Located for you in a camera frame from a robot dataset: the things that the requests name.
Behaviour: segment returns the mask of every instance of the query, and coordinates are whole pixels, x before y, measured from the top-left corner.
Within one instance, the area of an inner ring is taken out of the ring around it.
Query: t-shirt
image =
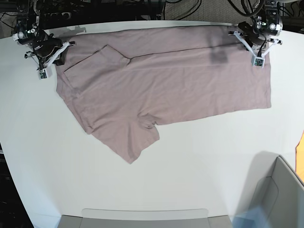
[[[199,26],[71,38],[57,92],[83,129],[128,163],[159,140],[155,125],[269,108],[270,63],[228,31]]]

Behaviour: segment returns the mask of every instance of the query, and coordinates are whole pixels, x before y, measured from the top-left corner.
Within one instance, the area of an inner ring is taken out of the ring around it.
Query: wire
[[[172,2],[172,1],[166,1],[166,3],[175,4],[175,3],[179,3],[181,1],[183,1],[183,0],[178,0],[178,1],[174,1],[174,2]]]
[[[184,16],[184,17],[182,17],[182,18],[179,18],[179,19],[177,19],[177,20],[182,20],[182,19],[184,19],[184,18],[186,18],[186,17],[192,15],[193,13],[195,13],[195,12],[199,9],[199,7],[201,6],[202,0],[198,0],[198,1],[199,1],[199,5],[197,6],[197,8],[196,8],[193,12],[191,12],[191,13],[189,13],[188,15],[186,15],[186,16]]]
[[[17,16],[17,15],[10,15],[10,14],[8,14],[8,13],[6,13],[6,12],[0,12],[0,13],[3,13],[4,15],[8,15],[8,16],[11,16],[11,17]]]
[[[10,26],[10,25],[8,25],[7,23],[5,23],[4,21],[2,21],[2,20],[0,20],[3,24],[5,24],[6,26],[8,26],[8,27],[10,27],[10,28],[12,28],[12,29],[14,29],[14,27],[12,27],[12,26]]]
[[[166,20],[166,14],[165,14],[165,12],[166,12],[166,2],[165,2],[165,4],[164,4],[163,10],[162,10],[163,20]]]
[[[287,11],[285,11],[284,9],[280,8],[280,7],[279,7],[279,10],[282,11],[283,13],[287,14],[287,15],[290,16],[290,17],[292,16],[292,15],[290,14],[290,12],[287,12]]]
[[[253,12],[253,8],[252,8],[252,5],[251,5],[250,0],[247,0],[247,3],[249,4],[249,7],[250,7],[251,12]]]
[[[233,2],[232,2],[231,0],[227,0],[227,1],[228,1],[229,4],[235,9],[236,12],[238,12],[240,15],[242,15],[242,16],[244,16],[244,17],[248,17],[248,18],[250,18],[250,17],[252,17],[252,16],[258,14],[259,11],[262,9],[262,7],[263,7],[263,5],[264,5],[264,2],[265,2],[265,0],[260,0],[260,4],[259,4],[259,6],[257,7],[256,11],[254,11],[254,12],[248,14],[248,13],[243,13],[242,11],[240,11],[240,10],[235,6],[235,4],[233,4]]]
[[[245,5],[245,1],[241,0],[241,4],[242,4],[242,7],[243,7],[243,10],[245,11],[245,13],[249,14],[249,10],[248,10],[248,8]]]
[[[0,17],[0,20],[3,18],[3,16],[4,16],[4,13],[3,13],[2,16]]]
[[[34,54],[36,55],[37,59],[38,59],[38,62],[39,62],[39,69],[42,70],[43,69],[43,64],[41,62],[41,58],[37,55],[37,52],[36,50],[33,48],[33,52]]]
[[[302,13],[302,15],[304,16],[303,10],[301,9],[300,5],[298,2],[296,2],[297,6],[299,7],[299,14],[298,17],[300,16],[300,14]]]
[[[292,14],[286,7],[284,6],[279,6],[280,10],[283,11],[283,10],[286,10],[285,13],[287,13],[289,16],[294,16],[295,14]]]
[[[294,11],[293,5],[296,4],[296,3],[297,2],[295,1],[295,2],[293,2],[293,3],[290,4],[290,8],[293,11],[293,16],[295,15],[295,11]]]
[[[198,1],[194,4],[194,6],[191,7],[191,9],[189,9],[187,12],[185,12],[184,14],[188,14],[191,13],[197,6]]]
[[[39,66],[39,63],[34,59],[33,56],[31,56],[31,58],[35,61],[35,63],[37,63],[37,65]]]
[[[264,40],[262,46],[260,47],[260,49],[259,49],[259,51],[258,51],[258,53],[257,53],[257,56],[258,56],[258,57],[261,57],[261,56],[262,56],[262,49],[263,49],[265,43],[267,42],[266,36],[264,36],[263,34],[262,34],[262,36],[265,38],[265,40]]]

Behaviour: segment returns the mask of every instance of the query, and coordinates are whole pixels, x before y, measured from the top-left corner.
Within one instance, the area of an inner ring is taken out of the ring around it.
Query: table surface
[[[56,36],[172,26],[138,21],[55,29]],[[83,209],[246,210],[278,154],[295,167],[304,129],[304,35],[283,31],[271,60],[272,107],[157,126],[160,140],[132,165],[87,135],[56,93],[56,71],[39,80],[28,48],[0,40],[0,142],[35,227],[56,227]]]

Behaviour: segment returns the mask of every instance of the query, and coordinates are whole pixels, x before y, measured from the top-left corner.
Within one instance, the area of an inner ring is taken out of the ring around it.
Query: white table
[[[77,30],[204,24],[138,21]],[[55,91],[54,66],[54,76],[39,80],[35,62],[23,58],[28,49],[1,39],[0,142],[33,224],[53,228],[61,215],[82,216],[82,209],[207,209],[209,217],[246,210],[277,154],[295,167],[304,129],[304,35],[283,31],[280,39],[270,53],[272,108],[157,126],[161,139],[132,165],[83,131]]]

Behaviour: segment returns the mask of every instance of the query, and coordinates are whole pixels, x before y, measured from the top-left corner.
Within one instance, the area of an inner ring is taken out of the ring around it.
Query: robotic arm
[[[73,41],[62,42],[59,38],[54,38],[53,34],[48,35],[39,26],[40,8],[42,0],[19,0],[17,10],[16,31],[13,39],[20,45],[28,46],[32,51],[25,54],[25,58],[36,56],[38,59],[38,72],[40,79],[47,78],[46,69],[52,64],[63,65],[65,63],[62,52],[69,46],[74,45]],[[251,63],[253,66],[263,67],[265,56],[271,48],[276,44],[282,44],[278,39],[273,39],[273,36],[279,36],[282,31],[283,24],[279,16],[276,0],[257,0],[251,5],[248,0],[248,7],[245,4],[246,0],[241,0],[242,7],[245,13],[240,11],[231,0],[227,0],[230,5],[242,16],[250,17],[253,25],[246,22],[239,23],[238,27],[242,32],[231,31],[229,35],[235,36],[244,46],[252,53]],[[280,2],[291,2],[295,0],[279,0]],[[267,50],[267,42],[273,43]]]
[[[257,0],[253,6],[248,1],[250,9],[245,5],[245,0],[241,0],[245,13],[236,8],[228,0],[233,8],[243,16],[250,17],[253,25],[246,22],[239,23],[238,27],[243,32],[231,31],[229,35],[235,36],[240,40],[248,51],[252,53],[251,64],[253,66],[264,67],[265,56],[276,44],[282,44],[279,39],[273,39],[273,36],[279,36],[283,29],[283,24],[278,12],[276,0]],[[295,0],[280,0],[279,2],[292,2]],[[273,43],[266,49],[267,42]]]
[[[37,8],[37,2],[38,0],[34,0],[32,7],[20,4],[16,24],[17,33],[13,35],[13,39],[19,45],[28,46],[32,50],[28,51],[24,58],[37,57],[39,78],[43,79],[48,77],[47,68],[52,63],[58,66],[64,64],[62,52],[75,43],[73,41],[63,43],[61,39],[54,38],[53,34],[48,35],[39,27],[40,11]]]

